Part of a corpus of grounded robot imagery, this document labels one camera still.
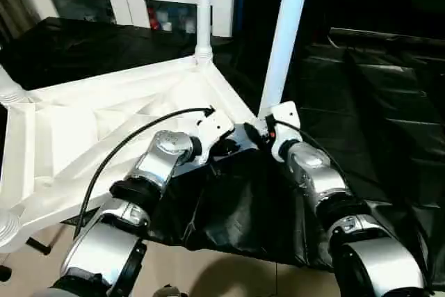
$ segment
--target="black plastic sheet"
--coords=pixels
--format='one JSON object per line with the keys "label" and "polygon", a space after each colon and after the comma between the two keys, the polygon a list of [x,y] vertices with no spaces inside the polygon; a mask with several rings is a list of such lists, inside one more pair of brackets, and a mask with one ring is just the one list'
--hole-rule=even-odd
{"label": "black plastic sheet", "polygon": [[[258,63],[245,41],[214,42],[216,65],[256,111],[266,69],[245,70]],[[185,56],[193,46],[189,35],[47,19],[0,51],[0,63],[32,89]],[[423,263],[420,222],[429,236],[433,287],[445,291],[445,67],[358,51],[310,47],[305,53],[292,64],[285,89],[302,128]],[[173,179],[150,238],[330,269],[324,233],[299,190],[257,150]]]}

